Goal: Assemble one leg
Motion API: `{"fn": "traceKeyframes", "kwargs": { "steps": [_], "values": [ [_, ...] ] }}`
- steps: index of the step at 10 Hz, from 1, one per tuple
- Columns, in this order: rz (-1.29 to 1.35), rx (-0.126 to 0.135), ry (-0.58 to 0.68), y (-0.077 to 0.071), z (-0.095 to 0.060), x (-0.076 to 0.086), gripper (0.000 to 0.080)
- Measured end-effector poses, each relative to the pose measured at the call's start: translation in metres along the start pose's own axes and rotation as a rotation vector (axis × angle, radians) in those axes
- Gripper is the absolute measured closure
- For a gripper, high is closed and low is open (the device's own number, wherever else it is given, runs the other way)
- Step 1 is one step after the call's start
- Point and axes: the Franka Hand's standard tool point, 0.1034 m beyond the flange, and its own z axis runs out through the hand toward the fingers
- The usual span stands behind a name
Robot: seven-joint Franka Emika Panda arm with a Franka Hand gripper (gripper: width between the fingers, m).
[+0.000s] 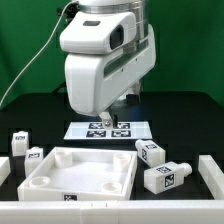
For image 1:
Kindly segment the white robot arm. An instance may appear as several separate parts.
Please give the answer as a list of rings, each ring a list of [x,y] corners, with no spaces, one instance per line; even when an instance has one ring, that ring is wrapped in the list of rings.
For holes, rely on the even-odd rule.
[[[100,117],[111,129],[109,108],[155,65],[155,39],[147,0],[73,0],[78,12],[60,35],[68,53],[65,77],[72,109]]]

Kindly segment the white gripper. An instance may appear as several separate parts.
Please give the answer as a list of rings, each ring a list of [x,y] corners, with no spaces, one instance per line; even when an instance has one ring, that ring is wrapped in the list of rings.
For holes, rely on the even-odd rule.
[[[112,118],[105,111],[122,94],[144,77],[155,65],[154,31],[148,25],[143,48],[121,63],[123,50],[107,55],[69,54],[65,60],[65,77],[69,103],[78,114],[99,116],[105,129],[112,128]],[[117,128],[118,116],[113,117]]]

